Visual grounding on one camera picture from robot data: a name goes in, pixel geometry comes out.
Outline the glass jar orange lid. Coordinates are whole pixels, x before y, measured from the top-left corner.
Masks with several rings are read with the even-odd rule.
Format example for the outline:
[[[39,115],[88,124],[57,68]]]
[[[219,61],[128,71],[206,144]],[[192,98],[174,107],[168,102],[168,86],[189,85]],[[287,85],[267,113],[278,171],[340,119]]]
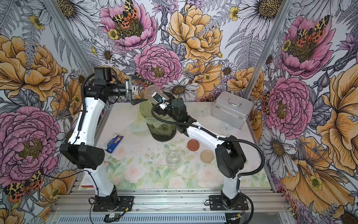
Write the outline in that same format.
[[[172,170],[177,170],[182,163],[181,156],[176,152],[170,152],[166,157],[166,163]]]

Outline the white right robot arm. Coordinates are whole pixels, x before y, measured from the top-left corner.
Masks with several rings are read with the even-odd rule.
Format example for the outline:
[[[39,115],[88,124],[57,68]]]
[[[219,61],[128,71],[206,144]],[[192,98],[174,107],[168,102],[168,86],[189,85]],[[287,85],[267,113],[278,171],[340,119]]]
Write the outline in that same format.
[[[197,140],[215,153],[217,167],[224,176],[222,204],[226,210],[233,210],[240,197],[239,173],[246,162],[246,156],[237,139],[220,140],[220,135],[204,128],[188,115],[182,99],[168,101],[160,97],[152,108],[152,115],[161,122],[176,125],[180,133]]]

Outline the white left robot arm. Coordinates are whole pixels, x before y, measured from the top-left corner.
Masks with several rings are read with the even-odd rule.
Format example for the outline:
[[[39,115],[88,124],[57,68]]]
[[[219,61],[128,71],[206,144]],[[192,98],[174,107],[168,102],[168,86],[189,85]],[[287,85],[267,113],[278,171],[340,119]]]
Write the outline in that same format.
[[[131,78],[123,83],[111,67],[96,67],[81,87],[82,108],[75,130],[68,142],[60,145],[60,152],[72,164],[83,170],[95,188],[89,199],[94,212],[120,211],[122,204],[115,185],[109,180],[104,165],[105,150],[95,146],[98,122],[109,97],[125,97],[132,105],[142,102],[132,98]]]

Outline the black mesh waste bin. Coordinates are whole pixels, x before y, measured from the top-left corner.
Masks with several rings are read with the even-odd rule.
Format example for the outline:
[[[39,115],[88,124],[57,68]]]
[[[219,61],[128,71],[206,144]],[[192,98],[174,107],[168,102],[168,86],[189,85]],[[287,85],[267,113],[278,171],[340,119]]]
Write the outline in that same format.
[[[176,135],[177,128],[175,125],[163,123],[159,126],[147,124],[152,137],[159,142],[167,142]]]

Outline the green plastic bin liner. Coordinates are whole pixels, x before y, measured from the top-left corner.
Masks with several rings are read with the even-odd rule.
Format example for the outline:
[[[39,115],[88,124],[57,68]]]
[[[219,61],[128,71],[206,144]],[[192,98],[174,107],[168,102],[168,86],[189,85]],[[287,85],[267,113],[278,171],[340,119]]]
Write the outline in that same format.
[[[150,100],[143,101],[139,104],[138,116],[140,121],[154,125],[157,120],[152,116],[152,107],[153,104]]]

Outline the silver metal case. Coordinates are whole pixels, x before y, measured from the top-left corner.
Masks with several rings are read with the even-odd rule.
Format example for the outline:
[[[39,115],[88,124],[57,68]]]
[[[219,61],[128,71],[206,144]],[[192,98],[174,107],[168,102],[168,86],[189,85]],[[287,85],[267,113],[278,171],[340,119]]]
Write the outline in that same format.
[[[225,91],[213,102],[211,115],[236,129],[241,129],[253,106],[252,101]]]

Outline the blue snack packet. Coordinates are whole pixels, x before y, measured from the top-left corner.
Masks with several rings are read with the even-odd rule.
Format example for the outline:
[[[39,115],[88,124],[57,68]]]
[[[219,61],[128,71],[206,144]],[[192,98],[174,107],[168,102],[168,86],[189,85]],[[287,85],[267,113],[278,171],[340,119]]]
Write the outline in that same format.
[[[120,135],[116,135],[114,136],[111,140],[109,140],[109,142],[106,144],[106,151],[108,153],[113,153],[116,149],[116,147],[120,144],[120,142],[122,141],[123,136]]]

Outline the pink red packet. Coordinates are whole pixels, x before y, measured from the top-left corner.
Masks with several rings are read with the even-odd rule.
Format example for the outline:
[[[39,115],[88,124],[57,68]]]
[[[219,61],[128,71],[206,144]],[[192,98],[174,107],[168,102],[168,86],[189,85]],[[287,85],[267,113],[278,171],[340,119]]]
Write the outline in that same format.
[[[79,186],[82,188],[94,188],[91,178],[88,177],[84,177]]]

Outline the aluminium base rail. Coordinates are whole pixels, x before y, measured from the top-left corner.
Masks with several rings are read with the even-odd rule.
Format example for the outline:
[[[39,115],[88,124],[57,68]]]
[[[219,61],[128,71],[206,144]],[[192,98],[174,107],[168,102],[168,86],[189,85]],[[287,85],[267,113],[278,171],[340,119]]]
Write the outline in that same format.
[[[293,224],[289,206],[282,193],[270,188],[241,188],[252,201],[245,201],[245,211],[239,223],[245,223],[253,211],[252,224]],[[94,212],[90,198],[92,191],[73,190],[61,196],[50,212],[48,224],[103,224],[105,218],[118,217],[119,224],[224,224],[238,211],[211,210],[209,196],[219,195],[218,189],[173,189],[173,190],[120,190],[119,197],[132,196],[123,208],[129,211]]]

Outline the aluminium frame post right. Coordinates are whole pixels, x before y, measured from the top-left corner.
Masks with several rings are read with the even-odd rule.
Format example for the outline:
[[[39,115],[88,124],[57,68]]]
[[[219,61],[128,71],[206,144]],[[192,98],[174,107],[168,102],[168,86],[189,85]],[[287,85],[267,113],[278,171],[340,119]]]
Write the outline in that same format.
[[[250,95],[251,95],[251,92],[253,91],[255,83],[258,80],[260,73],[262,71],[262,68],[264,66],[264,63],[270,53],[270,49],[271,49],[272,45],[274,44],[274,42],[276,41],[279,31],[284,26],[285,20],[288,17],[289,11],[290,11],[293,3],[294,3],[293,0],[286,0],[286,1],[282,2],[282,5],[281,5],[280,10],[277,14],[275,23],[273,24],[273,27],[272,27],[270,33],[268,34],[263,51],[261,52],[261,54],[258,58],[258,62],[256,63],[255,68],[252,72],[252,77],[251,77],[250,81],[248,82],[248,86],[247,86],[246,90],[244,91],[243,97],[245,99],[250,98]]]

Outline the aluminium frame post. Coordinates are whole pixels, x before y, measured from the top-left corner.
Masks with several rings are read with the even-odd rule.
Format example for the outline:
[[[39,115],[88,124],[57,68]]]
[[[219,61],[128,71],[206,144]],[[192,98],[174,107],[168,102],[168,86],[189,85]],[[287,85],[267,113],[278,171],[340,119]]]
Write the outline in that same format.
[[[293,0],[286,0],[286,1],[282,2],[282,5],[281,5],[280,10],[277,14],[275,23],[273,24],[273,27],[272,27],[270,33],[268,34],[263,51],[261,52],[261,54],[258,58],[258,62],[256,63],[255,68],[252,72],[252,77],[251,77],[250,81],[248,82],[248,86],[247,86],[246,90],[244,91],[243,97],[245,99],[250,98],[250,95],[251,95],[251,92],[253,91],[255,83],[258,80],[260,73],[262,71],[262,68],[264,66],[264,63],[270,53],[270,49],[271,49],[272,45],[274,44],[274,42],[276,41],[279,31],[284,26],[285,20],[288,17],[289,11],[290,11],[293,3],[294,3]]]
[[[58,7],[56,1],[44,1],[44,4],[51,14],[53,21],[59,28],[59,32],[61,36],[66,40],[67,44],[69,45],[70,49],[76,56],[79,65],[82,69],[86,72],[87,75],[93,73],[93,69],[88,62],[85,54],[83,53],[76,37],[73,34],[72,27],[68,24],[67,20],[63,16],[60,8]]]

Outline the aluminium frame post left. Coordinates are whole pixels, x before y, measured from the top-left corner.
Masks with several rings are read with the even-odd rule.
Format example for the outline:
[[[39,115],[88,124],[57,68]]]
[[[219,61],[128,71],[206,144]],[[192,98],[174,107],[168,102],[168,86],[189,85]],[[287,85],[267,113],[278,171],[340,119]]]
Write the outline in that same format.
[[[72,27],[68,24],[67,20],[63,16],[60,8],[58,7],[56,1],[44,1],[44,4],[51,14],[53,21],[59,28],[59,32],[61,36],[66,40],[67,44],[69,45],[70,49],[76,56],[79,65],[82,69],[86,72],[87,75],[93,73],[93,69],[88,62],[85,54],[83,53],[76,37],[73,34]]]

